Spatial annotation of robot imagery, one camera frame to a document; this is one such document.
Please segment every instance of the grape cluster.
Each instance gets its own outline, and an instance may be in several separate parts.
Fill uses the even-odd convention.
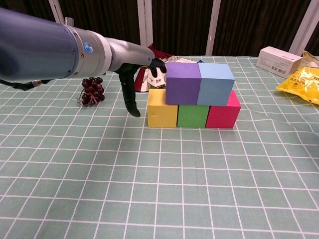
[[[102,87],[102,78],[101,77],[90,77],[89,79],[84,78],[82,80],[83,90],[81,96],[78,99],[79,103],[82,103],[83,106],[98,104],[100,101],[104,100],[104,89]]]

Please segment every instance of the foam block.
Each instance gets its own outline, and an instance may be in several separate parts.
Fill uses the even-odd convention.
[[[147,105],[149,127],[176,127],[178,105],[165,103],[165,89],[150,89]]]
[[[207,128],[233,128],[241,104],[234,90],[231,91],[227,106],[211,106],[207,117]]]
[[[198,64],[168,62],[166,73],[166,104],[196,105],[201,82]]]
[[[178,107],[177,126],[205,128],[209,106],[180,105]]]
[[[235,78],[227,64],[198,63],[201,75],[198,105],[225,106]]]

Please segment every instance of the yellow bag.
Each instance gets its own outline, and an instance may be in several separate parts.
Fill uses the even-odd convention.
[[[276,90],[297,95],[319,105],[319,60],[304,51],[298,70],[278,85]]]

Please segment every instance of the red block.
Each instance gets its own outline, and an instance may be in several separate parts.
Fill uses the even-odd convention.
[[[234,90],[232,90],[226,106],[211,106],[206,128],[233,128],[241,105]]]

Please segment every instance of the table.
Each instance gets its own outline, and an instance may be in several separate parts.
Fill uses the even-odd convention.
[[[233,129],[148,128],[112,73],[97,107],[80,79],[0,86],[0,238],[318,239],[319,106],[256,57],[185,58],[229,64]]]

